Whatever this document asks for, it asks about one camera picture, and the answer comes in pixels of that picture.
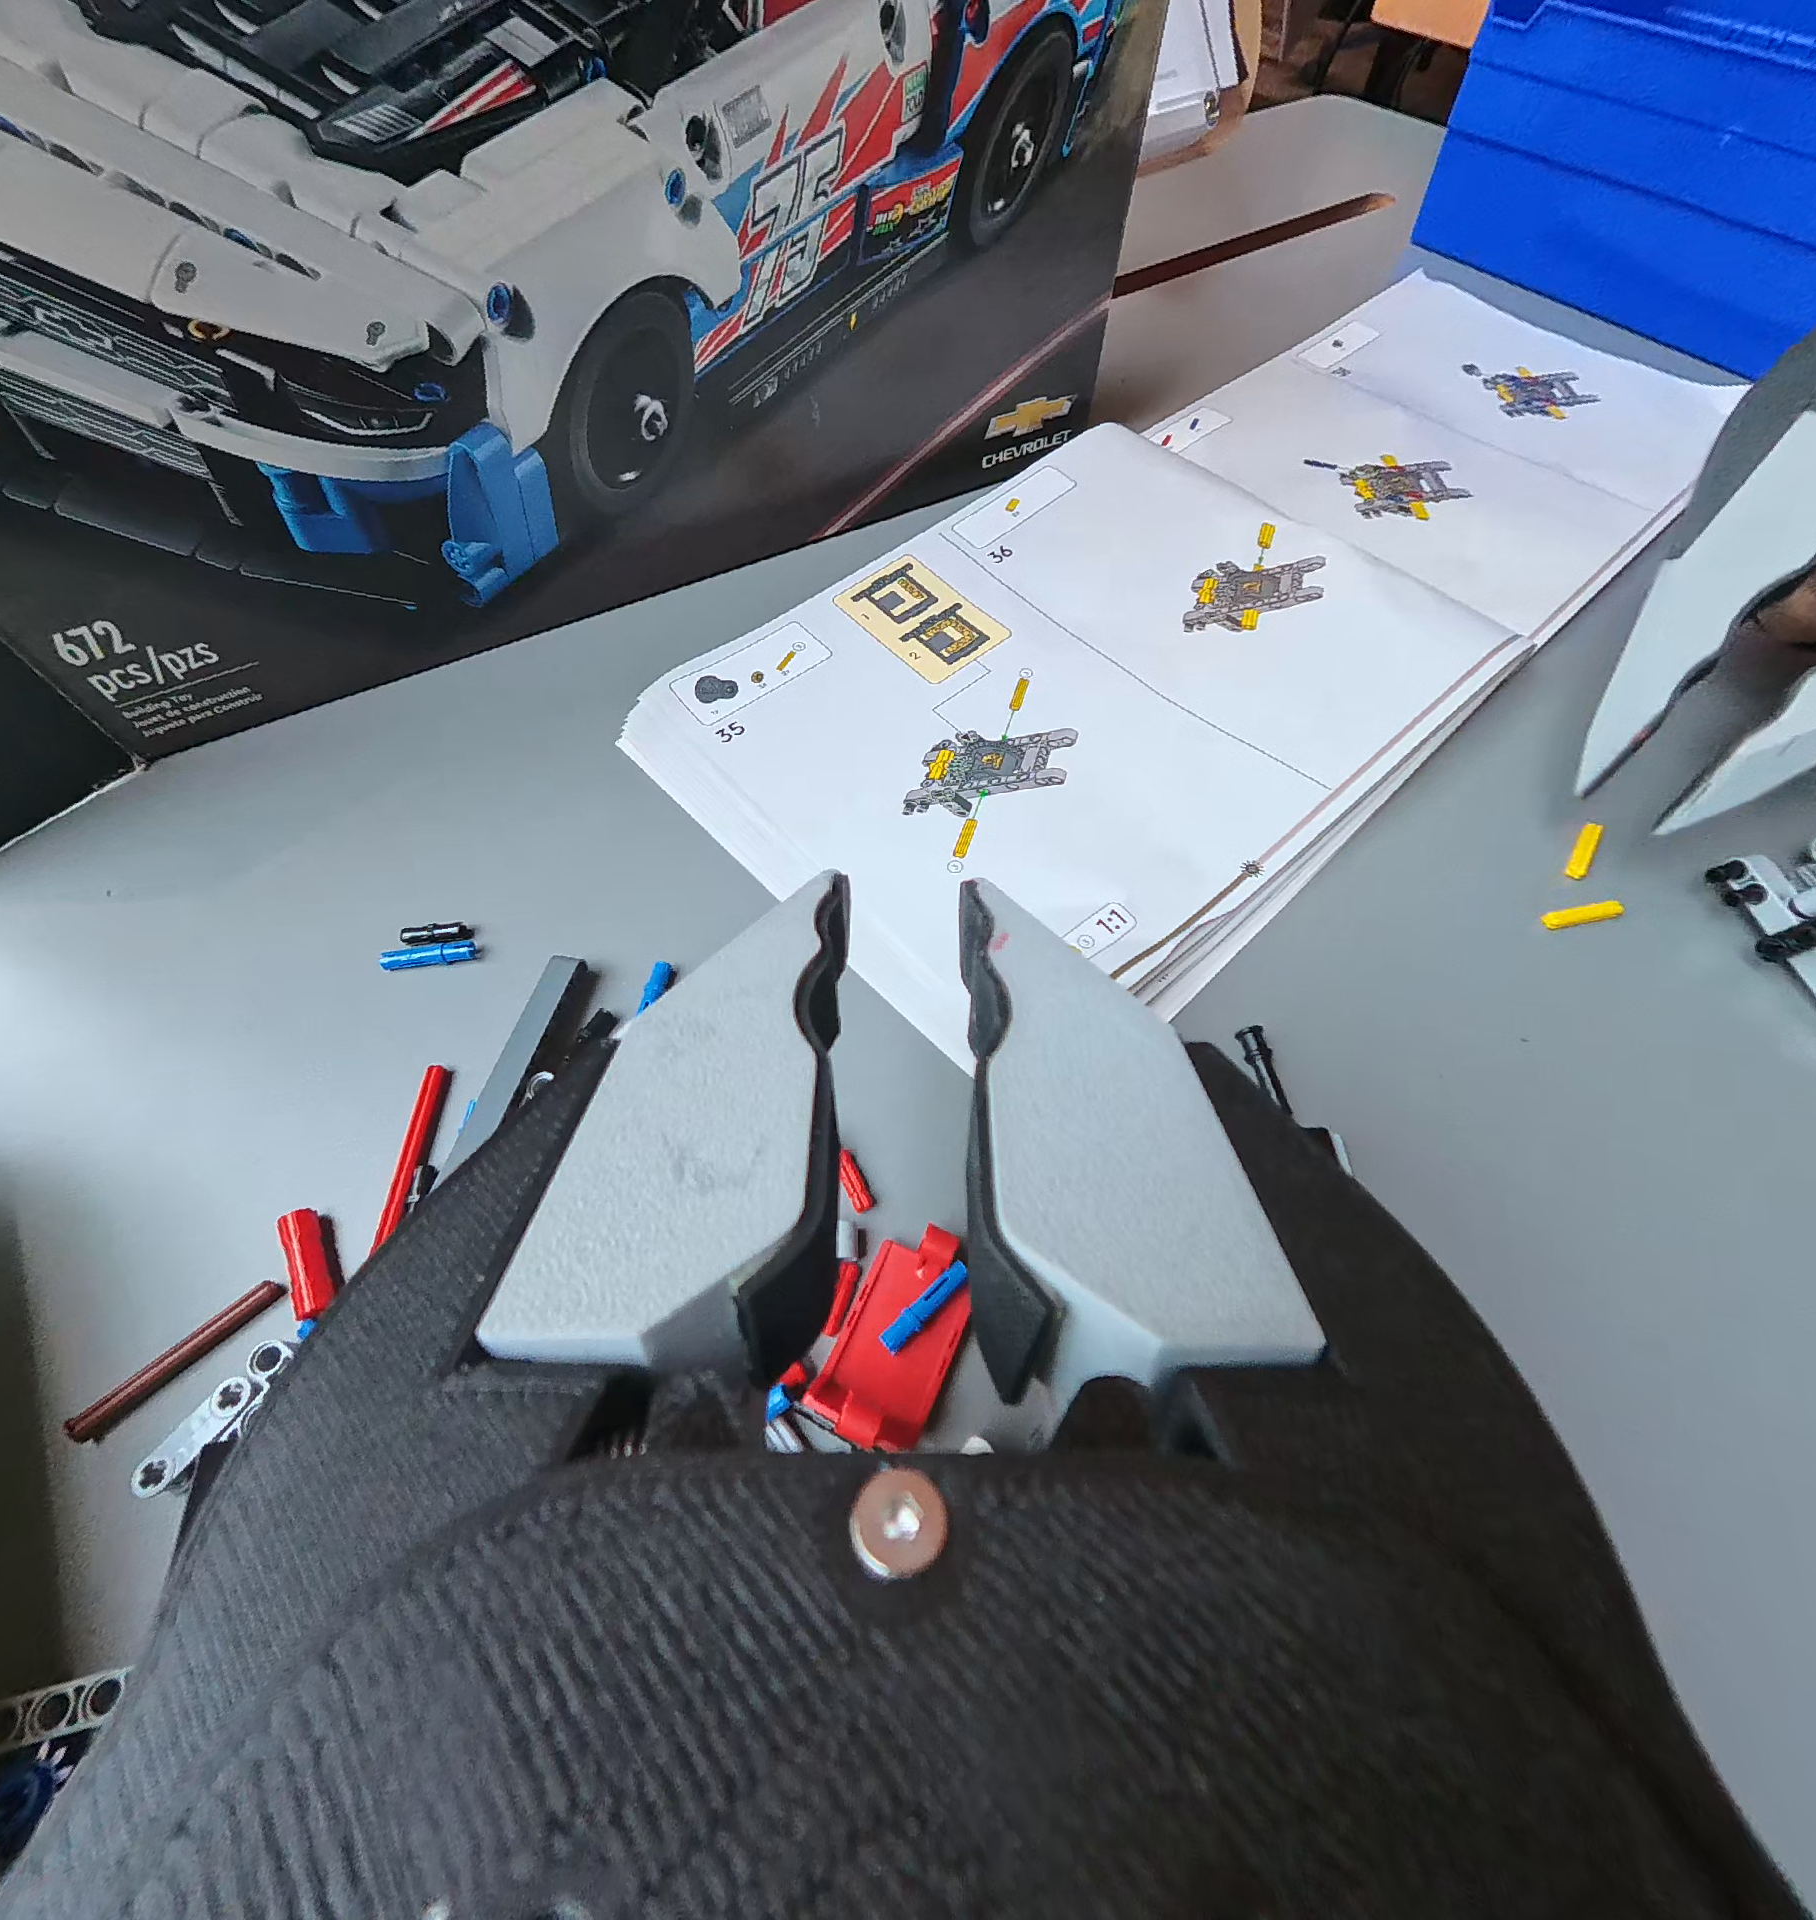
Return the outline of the long red axle rod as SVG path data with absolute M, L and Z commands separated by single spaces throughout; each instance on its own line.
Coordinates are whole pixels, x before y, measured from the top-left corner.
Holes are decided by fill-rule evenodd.
M 393 1235 L 414 1206 L 421 1178 L 432 1162 L 432 1149 L 437 1138 L 452 1081 L 455 1073 L 445 1065 L 430 1065 L 421 1078 L 386 1190 L 383 1208 L 371 1238 L 371 1256 Z

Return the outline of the short red axle connector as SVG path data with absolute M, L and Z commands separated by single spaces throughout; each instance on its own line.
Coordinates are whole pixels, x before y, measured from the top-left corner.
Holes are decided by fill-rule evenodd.
M 316 1323 L 342 1293 L 335 1231 L 322 1213 L 297 1208 L 276 1220 L 297 1329 Z

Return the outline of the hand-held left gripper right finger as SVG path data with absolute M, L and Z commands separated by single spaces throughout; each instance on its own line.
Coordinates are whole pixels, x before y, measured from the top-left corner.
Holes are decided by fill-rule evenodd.
M 1176 1032 L 986 879 L 960 889 L 972 1326 L 1006 1405 L 1304 1368 L 1326 1338 Z

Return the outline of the white instruction booklet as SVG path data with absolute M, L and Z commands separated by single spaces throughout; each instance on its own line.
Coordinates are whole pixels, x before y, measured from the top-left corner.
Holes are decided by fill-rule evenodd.
M 967 1053 L 990 881 L 1166 1019 L 1689 499 L 1741 385 L 1409 273 L 673 669 L 617 746 Z

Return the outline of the long dark grey beam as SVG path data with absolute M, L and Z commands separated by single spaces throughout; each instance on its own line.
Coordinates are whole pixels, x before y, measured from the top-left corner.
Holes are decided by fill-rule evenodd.
M 595 969 L 573 956 L 552 956 L 513 1025 L 485 1083 L 468 1112 L 440 1179 L 455 1175 L 526 1102 L 552 1081 L 578 1042 L 596 989 Z

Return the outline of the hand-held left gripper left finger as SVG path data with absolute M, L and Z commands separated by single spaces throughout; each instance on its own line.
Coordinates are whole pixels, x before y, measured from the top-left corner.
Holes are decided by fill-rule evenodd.
M 628 1025 L 480 1318 L 490 1357 L 770 1386 L 813 1348 L 848 906 L 814 876 Z

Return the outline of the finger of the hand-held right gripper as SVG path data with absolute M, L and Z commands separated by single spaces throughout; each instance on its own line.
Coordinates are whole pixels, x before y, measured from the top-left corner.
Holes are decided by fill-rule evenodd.
M 1816 326 L 1738 402 L 1594 707 L 1574 790 L 1612 779 L 1683 694 L 1720 669 L 1733 626 L 1816 606 Z
M 1733 626 L 1720 664 L 1780 699 L 1666 809 L 1655 834 L 1701 827 L 1816 768 L 1816 606 L 1799 605 L 1777 598 Z

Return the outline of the blue storage bin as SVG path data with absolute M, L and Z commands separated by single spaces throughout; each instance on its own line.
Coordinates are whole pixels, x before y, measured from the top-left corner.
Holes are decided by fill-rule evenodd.
M 1757 378 L 1816 326 L 1816 3 L 1494 3 L 1410 239 Z

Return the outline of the red panel piece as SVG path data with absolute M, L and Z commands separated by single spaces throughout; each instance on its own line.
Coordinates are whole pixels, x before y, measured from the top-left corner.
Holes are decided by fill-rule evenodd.
M 807 1418 L 858 1450 L 916 1447 L 970 1336 L 963 1252 L 934 1223 L 916 1246 L 880 1246 L 800 1399 Z

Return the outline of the brown axle rod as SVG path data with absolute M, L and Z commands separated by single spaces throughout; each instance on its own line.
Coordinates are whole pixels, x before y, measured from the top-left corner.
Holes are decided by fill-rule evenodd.
M 100 1395 L 78 1414 L 61 1422 L 61 1432 L 75 1446 L 100 1440 L 124 1425 L 134 1411 L 158 1396 L 183 1371 L 196 1368 L 210 1354 L 229 1342 L 244 1329 L 260 1320 L 290 1293 L 286 1283 L 264 1279 L 233 1303 L 226 1303 L 203 1323 L 158 1354 L 149 1363 Z

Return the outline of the race car set box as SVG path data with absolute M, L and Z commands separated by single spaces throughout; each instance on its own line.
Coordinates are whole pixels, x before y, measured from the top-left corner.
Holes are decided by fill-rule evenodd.
M 0 3 L 0 852 L 1089 420 L 1103 3 Z

